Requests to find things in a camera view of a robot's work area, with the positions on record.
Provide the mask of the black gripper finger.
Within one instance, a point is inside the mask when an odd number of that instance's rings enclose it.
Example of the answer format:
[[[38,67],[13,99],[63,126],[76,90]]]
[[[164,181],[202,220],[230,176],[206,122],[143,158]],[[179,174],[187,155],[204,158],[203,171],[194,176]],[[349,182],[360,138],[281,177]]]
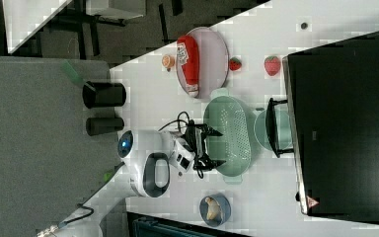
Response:
[[[204,133],[206,136],[222,136],[222,133],[219,132],[218,130],[212,128],[211,126],[207,125],[204,128]]]
[[[216,169],[225,163],[226,163],[225,160],[211,160],[210,158],[205,158],[204,169],[207,171],[211,171],[212,169]]]

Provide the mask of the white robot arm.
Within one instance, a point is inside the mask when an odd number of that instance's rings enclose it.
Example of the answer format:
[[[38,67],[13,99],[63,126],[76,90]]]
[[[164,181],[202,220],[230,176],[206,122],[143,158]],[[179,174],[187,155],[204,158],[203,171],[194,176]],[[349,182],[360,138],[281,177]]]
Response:
[[[189,122],[185,132],[135,129],[118,141],[121,159],[113,176],[67,218],[43,229],[37,237],[103,237],[100,223],[121,201],[131,197],[158,198],[171,182],[170,169],[185,173],[211,171],[222,165],[206,152],[205,138],[221,132]]]

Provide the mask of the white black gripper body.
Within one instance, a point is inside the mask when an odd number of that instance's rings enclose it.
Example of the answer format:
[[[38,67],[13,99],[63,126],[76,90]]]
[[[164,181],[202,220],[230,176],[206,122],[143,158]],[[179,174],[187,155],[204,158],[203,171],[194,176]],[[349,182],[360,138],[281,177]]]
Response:
[[[185,134],[172,132],[173,152],[170,164],[180,172],[186,173],[190,168],[201,172],[206,165],[201,161],[205,155],[205,143],[201,124],[191,123]]]

